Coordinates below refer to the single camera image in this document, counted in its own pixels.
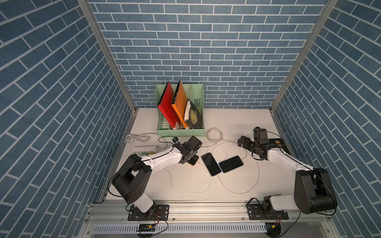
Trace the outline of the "phone with orange case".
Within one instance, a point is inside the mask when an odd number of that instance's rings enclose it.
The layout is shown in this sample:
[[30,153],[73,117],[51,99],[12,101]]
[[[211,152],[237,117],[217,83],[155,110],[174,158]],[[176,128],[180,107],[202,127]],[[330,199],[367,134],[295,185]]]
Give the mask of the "phone with orange case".
[[198,159],[199,159],[199,156],[194,155],[190,160],[187,161],[187,163],[192,165],[192,166],[195,166],[197,161],[198,161]]

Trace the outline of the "black phone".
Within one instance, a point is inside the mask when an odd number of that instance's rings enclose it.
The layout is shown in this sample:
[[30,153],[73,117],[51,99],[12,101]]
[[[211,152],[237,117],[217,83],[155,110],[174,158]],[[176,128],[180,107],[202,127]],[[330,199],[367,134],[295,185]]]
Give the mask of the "black phone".
[[206,153],[201,158],[212,177],[221,173],[221,169],[211,153]]

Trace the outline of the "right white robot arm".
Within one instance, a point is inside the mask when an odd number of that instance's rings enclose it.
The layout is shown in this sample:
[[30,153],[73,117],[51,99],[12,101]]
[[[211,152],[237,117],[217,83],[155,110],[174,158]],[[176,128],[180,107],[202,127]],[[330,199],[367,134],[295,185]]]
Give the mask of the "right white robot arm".
[[261,204],[264,215],[268,217],[270,212],[288,210],[334,215],[337,199],[328,171],[297,160],[285,151],[285,141],[281,137],[269,139],[268,133],[266,129],[256,127],[253,129],[253,139],[241,136],[237,142],[239,147],[258,155],[261,160],[280,167],[294,181],[293,192],[264,197]]

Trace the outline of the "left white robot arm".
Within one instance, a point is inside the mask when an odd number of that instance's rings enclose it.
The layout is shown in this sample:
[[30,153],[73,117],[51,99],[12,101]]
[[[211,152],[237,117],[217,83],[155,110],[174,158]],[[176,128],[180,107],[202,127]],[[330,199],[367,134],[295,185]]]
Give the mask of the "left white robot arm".
[[147,215],[153,215],[156,208],[154,201],[145,192],[151,175],[168,166],[187,163],[202,146],[202,142],[195,136],[182,144],[177,138],[173,142],[171,148],[151,156],[130,155],[111,178],[110,183],[126,203]]

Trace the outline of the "phone with green case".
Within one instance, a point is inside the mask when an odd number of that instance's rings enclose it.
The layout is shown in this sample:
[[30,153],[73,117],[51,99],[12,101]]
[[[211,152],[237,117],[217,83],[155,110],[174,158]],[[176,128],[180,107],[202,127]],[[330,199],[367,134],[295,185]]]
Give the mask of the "phone with green case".
[[219,163],[219,166],[223,173],[227,173],[243,165],[244,163],[239,156],[234,156]]

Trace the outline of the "black book gold lettering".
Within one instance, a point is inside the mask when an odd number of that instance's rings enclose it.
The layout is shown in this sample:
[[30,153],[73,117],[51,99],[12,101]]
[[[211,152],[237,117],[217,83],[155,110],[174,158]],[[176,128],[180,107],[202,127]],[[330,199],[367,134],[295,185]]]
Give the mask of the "black book gold lettering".
[[269,141],[270,141],[270,144],[276,144],[277,147],[281,147],[284,152],[290,154],[290,151],[289,151],[289,149],[288,149],[288,147],[286,145],[286,142],[284,142],[283,139],[281,139],[281,138],[271,138],[271,139],[269,139]]

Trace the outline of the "black book in rack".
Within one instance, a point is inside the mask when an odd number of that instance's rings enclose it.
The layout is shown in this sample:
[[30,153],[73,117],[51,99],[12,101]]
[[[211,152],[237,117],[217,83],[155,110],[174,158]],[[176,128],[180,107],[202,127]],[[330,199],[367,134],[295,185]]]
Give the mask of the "black book in rack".
[[202,129],[203,117],[200,110],[193,104],[191,100],[187,101],[184,121],[190,129]]

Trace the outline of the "white power strip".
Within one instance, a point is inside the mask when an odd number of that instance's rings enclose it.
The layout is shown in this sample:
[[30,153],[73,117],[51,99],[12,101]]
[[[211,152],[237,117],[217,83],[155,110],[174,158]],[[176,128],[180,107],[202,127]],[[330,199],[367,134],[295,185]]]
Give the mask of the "white power strip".
[[139,156],[150,156],[158,153],[158,146],[136,146],[132,148],[132,153]]

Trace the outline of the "orange folder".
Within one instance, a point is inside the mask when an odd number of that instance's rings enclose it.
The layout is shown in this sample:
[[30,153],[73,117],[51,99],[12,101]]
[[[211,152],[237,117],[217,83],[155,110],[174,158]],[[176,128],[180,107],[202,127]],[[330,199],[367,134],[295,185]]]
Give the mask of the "orange folder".
[[172,100],[172,107],[175,110],[177,116],[179,117],[179,119],[182,123],[182,126],[186,130],[189,129],[189,126],[184,119],[187,103],[188,103],[188,98],[187,98],[186,92],[184,90],[182,82],[179,81],[179,83],[176,87],[176,90],[175,90],[173,100]]

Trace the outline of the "red folder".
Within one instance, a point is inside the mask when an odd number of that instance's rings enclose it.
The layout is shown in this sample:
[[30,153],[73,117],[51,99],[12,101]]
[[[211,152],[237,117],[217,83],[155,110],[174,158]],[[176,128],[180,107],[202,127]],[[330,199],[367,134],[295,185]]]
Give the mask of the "red folder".
[[169,123],[173,130],[178,130],[181,127],[181,121],[172,107],[172,100],[174,98],[174,91],[171,83],[168,82],[164,88],[164,91],[160,97],[157,104],[158,109],[165,117],[166,121]]

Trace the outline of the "green file organizer rack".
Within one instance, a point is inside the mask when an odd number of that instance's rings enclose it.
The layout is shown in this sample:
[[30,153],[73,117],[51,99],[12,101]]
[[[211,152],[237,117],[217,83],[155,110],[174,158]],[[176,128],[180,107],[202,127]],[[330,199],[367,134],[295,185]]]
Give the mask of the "green file organizer rack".
[[158,108],[157,133],[160,136],[204,135],[203,84],[158,84],[155,88]]

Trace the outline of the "small green circuit board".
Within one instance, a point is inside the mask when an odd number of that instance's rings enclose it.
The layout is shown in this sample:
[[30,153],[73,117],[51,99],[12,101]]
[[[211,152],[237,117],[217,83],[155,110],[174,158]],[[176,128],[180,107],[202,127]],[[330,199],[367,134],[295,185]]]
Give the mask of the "small green circuit board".
[[138,233],[146,232],[146,233],[154,233],[156,231],[155,224],[139,224],[137,229]]

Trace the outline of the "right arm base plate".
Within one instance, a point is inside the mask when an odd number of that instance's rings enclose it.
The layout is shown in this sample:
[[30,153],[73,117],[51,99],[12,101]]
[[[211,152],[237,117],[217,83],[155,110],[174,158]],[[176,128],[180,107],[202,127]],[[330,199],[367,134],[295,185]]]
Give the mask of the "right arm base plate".
[[288,220],[289,216],[286,211],[274,210],[271,206],[259,204],[247,205],[247,211],[250,220]]

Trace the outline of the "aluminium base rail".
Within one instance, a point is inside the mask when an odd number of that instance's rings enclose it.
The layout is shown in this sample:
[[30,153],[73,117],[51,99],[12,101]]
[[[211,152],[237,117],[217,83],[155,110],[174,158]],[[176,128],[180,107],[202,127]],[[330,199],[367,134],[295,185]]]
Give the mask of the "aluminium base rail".
[[[124,201],[92,204],[80,238],[264,238],[280,232],[283,238],[338,238],[331,218],[287,211],[288,220],[250,220],[244,201],[159,201],[170,206],[168,220],[128,221]],[[155,224],[154,233],[138,233],[139,224]]]

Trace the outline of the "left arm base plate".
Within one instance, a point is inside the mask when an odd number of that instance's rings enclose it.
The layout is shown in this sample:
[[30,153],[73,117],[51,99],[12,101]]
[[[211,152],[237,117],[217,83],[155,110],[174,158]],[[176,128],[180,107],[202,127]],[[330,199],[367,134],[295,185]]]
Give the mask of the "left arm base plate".
[[141,212],[136,206],[132,205],[128,213],[128,221],[158,221],[168,220],[170,206],[167,204],[153,204],[147,212]]

